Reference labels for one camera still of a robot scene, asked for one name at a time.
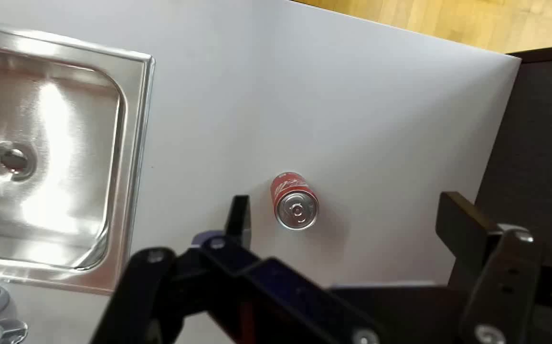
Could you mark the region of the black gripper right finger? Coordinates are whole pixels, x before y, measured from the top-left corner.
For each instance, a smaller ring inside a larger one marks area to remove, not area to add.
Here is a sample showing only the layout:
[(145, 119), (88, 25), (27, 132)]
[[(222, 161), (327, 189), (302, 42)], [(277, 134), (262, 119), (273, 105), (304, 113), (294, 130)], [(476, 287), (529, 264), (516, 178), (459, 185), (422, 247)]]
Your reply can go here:
[(523, 226), (491, 222), (457, 191), (439, 195), (436, 233), (466, 296), (460, 344), (552, 344), (552, 247)]

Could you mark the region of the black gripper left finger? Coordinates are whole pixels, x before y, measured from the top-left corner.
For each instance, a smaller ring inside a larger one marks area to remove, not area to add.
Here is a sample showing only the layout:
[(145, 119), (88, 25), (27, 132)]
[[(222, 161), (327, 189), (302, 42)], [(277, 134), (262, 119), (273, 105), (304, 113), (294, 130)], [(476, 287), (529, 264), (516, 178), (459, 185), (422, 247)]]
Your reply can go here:
[(246, 249), (250, 199), (182, 254), (136, 252), (90, 344), (174, 344), (187, 317), (208, 315), (235, 344), (386, 344), (386, 327), (277, 258)]

